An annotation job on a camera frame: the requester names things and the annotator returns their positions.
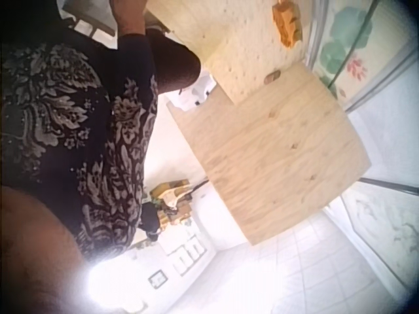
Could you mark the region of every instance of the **hand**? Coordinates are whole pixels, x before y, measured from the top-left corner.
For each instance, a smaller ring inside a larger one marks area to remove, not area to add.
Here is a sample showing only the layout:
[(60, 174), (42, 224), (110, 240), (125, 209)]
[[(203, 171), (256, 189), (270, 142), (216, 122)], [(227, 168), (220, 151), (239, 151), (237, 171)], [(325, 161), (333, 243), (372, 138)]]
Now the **hand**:
[(118, 36), (145, 35), (144, 10), (147, 0), (109, 0), (112, 14), (117, 21)]

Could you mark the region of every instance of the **picture frame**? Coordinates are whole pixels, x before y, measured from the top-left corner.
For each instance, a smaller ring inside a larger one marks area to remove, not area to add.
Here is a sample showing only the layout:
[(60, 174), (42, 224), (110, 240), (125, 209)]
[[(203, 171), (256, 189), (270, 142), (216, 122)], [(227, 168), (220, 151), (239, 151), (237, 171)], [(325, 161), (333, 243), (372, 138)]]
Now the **picture frame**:
[(162, 270), (156, 271), (149, 278), (150, 285), (156, 290), (159, 289), (162, 285), (164, 285), (167, 280), (168, 278)]

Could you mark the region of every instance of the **bright light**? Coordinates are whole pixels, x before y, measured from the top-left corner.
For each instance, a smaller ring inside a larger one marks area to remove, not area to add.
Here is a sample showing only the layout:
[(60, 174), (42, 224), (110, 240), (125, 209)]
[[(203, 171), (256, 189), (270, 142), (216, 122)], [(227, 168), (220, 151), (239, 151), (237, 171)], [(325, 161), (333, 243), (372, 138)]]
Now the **bright light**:
[(99, 263), (90, 271), (88, 292), (106, 309), (140, 311), (145, 306), (141, 299), (140, 271), (138, 264), (123, 255)]

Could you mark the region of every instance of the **pink flower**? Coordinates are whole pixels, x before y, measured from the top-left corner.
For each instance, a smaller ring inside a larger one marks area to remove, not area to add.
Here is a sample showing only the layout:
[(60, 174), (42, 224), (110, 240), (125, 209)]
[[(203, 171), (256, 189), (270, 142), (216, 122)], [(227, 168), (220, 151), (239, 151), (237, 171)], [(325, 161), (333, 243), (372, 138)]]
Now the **pink flower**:
[(357, 58), (356, 54), (351, 55), (348, 64), (346, 65), (346, 70), (359, 81), (367, 77), (366, 72), (368, 72), (368, 70), (363, 66), (362, 59)]

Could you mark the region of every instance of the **sleeve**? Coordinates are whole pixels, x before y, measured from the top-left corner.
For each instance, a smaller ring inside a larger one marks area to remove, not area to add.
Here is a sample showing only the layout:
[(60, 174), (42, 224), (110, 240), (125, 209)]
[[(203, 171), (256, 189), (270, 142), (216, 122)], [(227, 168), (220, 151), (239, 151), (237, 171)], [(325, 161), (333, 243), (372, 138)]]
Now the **sleeve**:
[(120, 37), (116, 58), (115, 97), (124, 98), (127, 85), (135, 85), (136, 94), (132, 96), (137, 97), (143, 108), (148, 110), (154, 98), (152, 80), (156, 71), (149, 40), (144, 35)]
[(104, 172), (116, 197), (117, 211), (131, 230), (141, 222), (145, 153), (157, 112), (155, 65), (146, 36), (125, 35), (115, 53), (115, 79), (109, 92), (109, 124)]

